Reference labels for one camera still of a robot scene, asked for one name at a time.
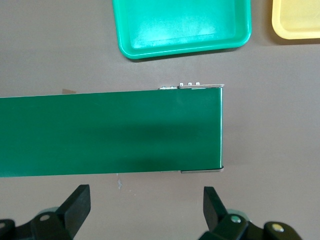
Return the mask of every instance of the silver screw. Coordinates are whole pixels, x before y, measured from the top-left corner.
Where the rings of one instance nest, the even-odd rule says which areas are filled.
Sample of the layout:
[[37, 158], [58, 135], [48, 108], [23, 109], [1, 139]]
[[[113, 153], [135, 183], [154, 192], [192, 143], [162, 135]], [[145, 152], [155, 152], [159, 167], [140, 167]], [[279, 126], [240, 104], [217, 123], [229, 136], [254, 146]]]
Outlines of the silver screw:
[[234, 222], [235, 224], [241, 223], [240, 217], [235, 216], [235, 215], [233, 215], [233, 216], [231, 217], [231, 221]]
[[45, 220], [48, 220], [50, 218], [49, 215], [43, 215], [40, 217], [40, 221], [45, 221]]
[[277, 223], [272, 224], [272, 228], [278, 233], [283, 233], [285, 231], [285, 229], [280, 224], [277, 224]]

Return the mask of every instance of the bolt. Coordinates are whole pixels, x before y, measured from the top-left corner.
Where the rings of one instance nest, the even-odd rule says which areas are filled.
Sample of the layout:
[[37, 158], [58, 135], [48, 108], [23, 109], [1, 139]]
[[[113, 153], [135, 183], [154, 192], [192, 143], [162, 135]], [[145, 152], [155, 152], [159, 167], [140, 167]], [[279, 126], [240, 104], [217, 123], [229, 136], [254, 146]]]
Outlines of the bolt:
[[241, 223], [240, 217], [238, 217], [236, 215], [231, 216], [231, 221], [234, 222], [235, 224]]
[[50, 216], [48, 214], [46, 215], [43, 215], [40, 217], [40, 221], [45, 221], [45, 220], [48, 220], [50, 218]]
[[280, 224], [277, 224], [277, 223], [272, 224], [272, 228], [278, 233], [283, 233], [285, 231], [285, 229]]

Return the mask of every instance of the yellow tray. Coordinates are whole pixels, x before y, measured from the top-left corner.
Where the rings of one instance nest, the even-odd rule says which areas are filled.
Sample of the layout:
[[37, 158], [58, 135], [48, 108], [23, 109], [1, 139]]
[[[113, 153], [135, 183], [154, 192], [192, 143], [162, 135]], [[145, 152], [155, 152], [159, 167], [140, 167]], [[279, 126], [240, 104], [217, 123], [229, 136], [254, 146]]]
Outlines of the yellow tray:
[[320, 0], [273, 0], [272, 26], [284, 39], [320, 38]]

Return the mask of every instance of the tray rim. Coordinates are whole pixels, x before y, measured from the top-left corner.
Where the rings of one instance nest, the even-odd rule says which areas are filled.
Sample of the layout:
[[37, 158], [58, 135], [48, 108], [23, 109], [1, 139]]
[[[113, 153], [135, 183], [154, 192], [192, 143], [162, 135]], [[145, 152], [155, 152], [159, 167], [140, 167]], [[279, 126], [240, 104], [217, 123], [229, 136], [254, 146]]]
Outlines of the tray rim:
[[168, 55], [175, 55], [175, 54], [187, 54], [187, 53], [194, 53], [194, 52], [203, 52], [203, 51], [212, 51], [212, 50], [222, 50], [222, 49], [232, 49], [232, 48], [239, 48], [245, 45], [252, 34], [252, 14], [251, 14], [251, 0], [243, 0], [243, 4], [245, 5], [245, 22], [246, 22], [246, 29], [247, 32], [241, 38], [237, 38], [233, 42], [228, 42], [225, 44], [212, 44], [209, 46], [198, 46], [198, 47], [185, 47], [183, 44], [177, 44], [176, 47], [169, 49], [169, 50], [157, 50], [157, 48], [150, 48], [155, 49], [154, 51], [149, 51], [146, 53], [130, 53], [128, 50], [132, 50], [133, 48], [129, 49], [124, 46], [124, 39], [123, 39], [123, 26], [120, 23], [120, 16], [116, 14], [119, 11], [119, 2], [122, 0], [112, 0], [113, 5], [113, 13], [114, 13], [114, 20], [115, 20], [115, 29], [118, 41], [118, 48], [121, 53], [129, 58], [129, 59], [143, 59], [143, 58], [152, 58], [152, 57], [160, 57], [160, 56], [168, 56]]
[[300, 31], [289, 31], [285, 29], [281, 22], [281, 2], [283, 0], [273, 0], [272, 3], [272, 27], [275, 33], [287, 40], [297, 40], [297, 39], [319, 39], [320, 38], [320, 31], [319, 32], [300, 32]]

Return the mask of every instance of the white scuff mark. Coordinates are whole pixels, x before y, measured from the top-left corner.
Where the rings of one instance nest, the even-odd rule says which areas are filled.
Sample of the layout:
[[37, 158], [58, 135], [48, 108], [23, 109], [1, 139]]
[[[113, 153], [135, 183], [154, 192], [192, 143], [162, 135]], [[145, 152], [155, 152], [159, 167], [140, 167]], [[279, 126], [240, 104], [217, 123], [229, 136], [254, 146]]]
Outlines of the white scuff mark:
[[118, 189], [121, 189], [121, 187], [122, 187], [122, 183], [121, 183], [121, 180], [120, 180], [120, 178], [118, 179]]

